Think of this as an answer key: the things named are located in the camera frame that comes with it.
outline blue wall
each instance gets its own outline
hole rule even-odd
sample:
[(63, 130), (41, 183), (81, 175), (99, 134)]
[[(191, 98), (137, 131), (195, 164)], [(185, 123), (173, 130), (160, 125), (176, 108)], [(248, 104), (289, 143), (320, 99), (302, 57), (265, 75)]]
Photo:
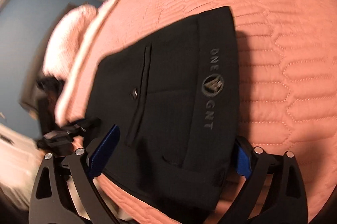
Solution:
[(0, 12), (0, 123), (29, 137), (39, 136), (38, 122), (18, 104), (22, 82), (46, 31), (71, 2), (98, 0), (10, 0)]

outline white pillow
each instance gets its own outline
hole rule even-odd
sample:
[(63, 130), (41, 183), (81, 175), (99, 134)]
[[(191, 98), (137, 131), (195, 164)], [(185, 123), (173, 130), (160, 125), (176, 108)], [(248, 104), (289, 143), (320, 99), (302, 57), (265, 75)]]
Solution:
[(92, 5), (82, 5), (67, 13), (50, 36), (44, 56), (43, 73), (66, 80), (83, 35), (98, 11)]

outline circular emblem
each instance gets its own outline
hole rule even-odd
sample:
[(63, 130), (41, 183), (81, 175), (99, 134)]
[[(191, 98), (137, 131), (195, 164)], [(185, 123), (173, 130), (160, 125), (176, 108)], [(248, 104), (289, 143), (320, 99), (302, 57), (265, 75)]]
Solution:
[(210, 75), (203, 81), (203, 94), (206, 97), (215, 97), (223, 90), (224, 85), (225, 81), (223, 80), (222, 76), (219, 74)]

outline silver screw head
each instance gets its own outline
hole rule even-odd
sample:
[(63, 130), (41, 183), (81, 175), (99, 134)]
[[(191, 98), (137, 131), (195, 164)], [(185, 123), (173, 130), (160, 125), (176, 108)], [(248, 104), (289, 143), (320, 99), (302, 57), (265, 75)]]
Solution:
[(293, 157), (294, 157), (294, 153), (293, 153), (292, 151), (287, 151), (287, 152), (286, 152), (286, 155), (287, 155), (287, 157), (289, 157), (289, 158), (293, 158)]
[(47, 153), (47, 154), (44, 155), (44, 158), (45, 158), (45, 159), (51, 159), (52, 156), (53, 156), (53, 155), (52, 155), (51, 153)]
[(80, 155), (83, 155), (84, 154), (84, 149), (83, 148), (79, 148), (79, 149), (77, 149), (76, 151), (75, 151), (75, 154), (77, 154), (78, 156), (80, 156)]
[(261, 153), (263, 153), (263, 149), (261, 148), (261, 147), (254, 147), (254, 152), (255, 153), (258, 153), (258, 154), (261, 154)]

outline quilted stitching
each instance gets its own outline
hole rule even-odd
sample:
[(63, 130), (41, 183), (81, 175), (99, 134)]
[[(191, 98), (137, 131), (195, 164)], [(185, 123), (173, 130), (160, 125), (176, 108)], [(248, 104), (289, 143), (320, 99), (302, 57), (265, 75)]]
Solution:
[[(83, 116), (88, 83), (105, 55), (181, 18), (224, 5), (232, 8), (240, 50), (240, 134), (269, 153), (295, 153), (311, 220), (337, 183), (337, 0), (120, 0), (83, 66), (67, 118)], [(100, 180), (139, 222), (172, 223), (106, 178)], [(242, 185), (229, 180), (208, 223), (221, 217)]]

